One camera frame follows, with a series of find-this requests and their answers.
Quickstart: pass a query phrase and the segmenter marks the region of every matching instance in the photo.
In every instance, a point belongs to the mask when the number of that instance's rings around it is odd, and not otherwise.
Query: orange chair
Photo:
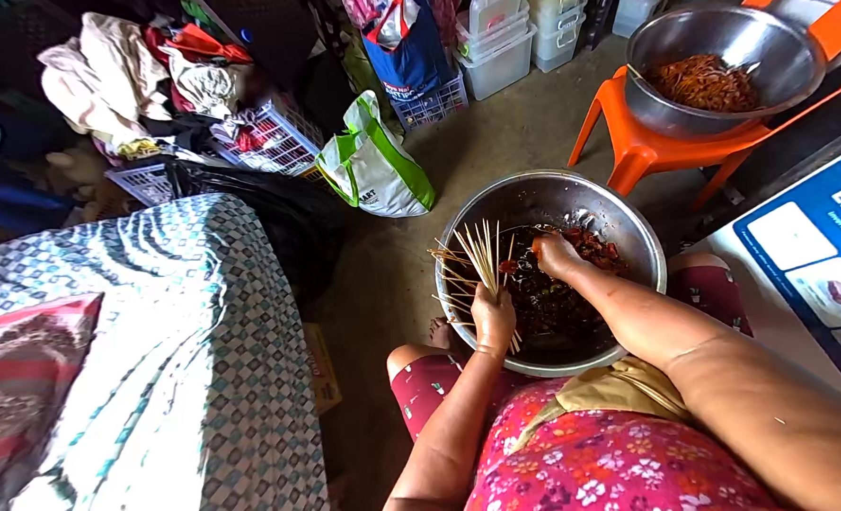
[[[632,116],[626,106],[625,84],[626,66],[622,66],[616,75],[597,89],[575,142],[575,149],[568,158],[569,167],[578,162],[587,137],[602,112],[607,118],[609,138],[613,141],[613,154],[616,157],[613,174],[607,185],[619,194],[628,195],[642,177],[657,172],[721,165],[692,204],[693,209],[698,209],[742,165],[751,154],[755,140],[770,133],[760,123],[749,127],[739,126],[738,131],[702,139],[684,140],[655,133]]]
[[[769,1],[747,0],[744,4],[765,6]],[[828,60],[841,50],[840,27],[841,2],[832,7],[809,29],[822,43]],[[720,165],[720,169],[692,203],[692,211],[699,209],[713,196],[733,171],[742,165],[756,145],[841,93],[840,87],[775,129],[768,129],[759,120],[757,123],[741,125],[726,133],[679,139],[655,133],[631,115],[626,106],[625,82],[626,66],[622,66],[611,79],[605,81],[597,89],[594,101],[587,110],[585,122],[575,141],[575,149],[568,157],[568,166],[573,167],[578,162],[588,136],[594,129],[600,114],[603,113],[607,118],[609,137],[613,142],[615,156],[613,174],[609,177],[607,185],[622,195],[629,194],[642,177],[657,172]]]

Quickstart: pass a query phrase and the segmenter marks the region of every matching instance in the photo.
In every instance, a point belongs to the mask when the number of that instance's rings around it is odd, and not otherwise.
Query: checkered blanket
[[[0,315],[89,292],[84,367],[0,504],[328,508],[301,318],[251,209],[204,194],[0,245]]]

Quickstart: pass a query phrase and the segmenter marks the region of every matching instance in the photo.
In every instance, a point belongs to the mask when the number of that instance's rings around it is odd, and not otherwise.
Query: green and white bag
[[[345,134],[333,136],[317,156],[323,176],[354,207],[379,216],[423,215],[436,193],[380,121],[380,104],[364,91],[347,108]]]

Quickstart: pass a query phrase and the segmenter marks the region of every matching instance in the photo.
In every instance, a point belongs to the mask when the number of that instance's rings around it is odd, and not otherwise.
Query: metal bowl
[[[641,76],[651,65],[701,53],[720,55],[734,67],[757,64],[749,79],[762,108],[722,114],[680,105]],[[795,106],[821,85],[826,66],[820,44],[804,29],[739,6],[695,6],[655,18],[632,34],[626,59],[626,103],[632,115],[655,132],[677,138],[723,133]]]
[[[460,251],[460,244],[452,231],[465,223],[470,226],[486,219],[491,228],[495,228],[496,221],[499,221],[503,231],[510,227],[543,223],[571,227],[574,219],[585,212],[595,217],[588,228],[617,245],[619,255],[630,267],[627,276],[664,293],[666,262],[663,249],[644,217],[609,188],[568,171],[529,170],[487,185],[461,206],[440,239],[447,247]],[[442,273],[441,264],[437,263],[436,288],[439,295],[457,291],[442,278]],[[470,316],[452,308],[443,306],[443,310],[450,319],[472,321]],[[454,327],[466,343],[477,347],[472,328],[464,325]],[[535,377],[566,377],[590,367],[608,366],[625,354],[626,350],[605,328],[588,339],[576,339],[570,348],[559,347],[533,355],[526,355],[525,351],[518,356],[509,355],[505,359],[505,367]]]

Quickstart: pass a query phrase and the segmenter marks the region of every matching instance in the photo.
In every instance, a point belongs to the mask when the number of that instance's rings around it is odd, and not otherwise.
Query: concrete floor
[[[434,262],[426,250],[435,246],[433,238],[472,192],[494,179],[526,169],[565,167],[597,87],[624,64],[625,44],[610,36],[596,51],[546,75],[532,65],[520,82],[410,133],[404,146],[438,193],[429,214],[388,219],[354,212],[334,282],[304,315],[321,324],[344,395],[322,418],[330,478],[346,476],[343,509],[381,508],[412,446],[389,389],[385,361],[396,346],[421,342],[429,320],[442,316],[429,296],[435,293]],[[609,135],[601,122],[574,170],[606,182],[612,165]],[[697,171],[654,175],[639,183],[629,199],[656,228],[652,218],[674,217],[671,213],[702,184]]]

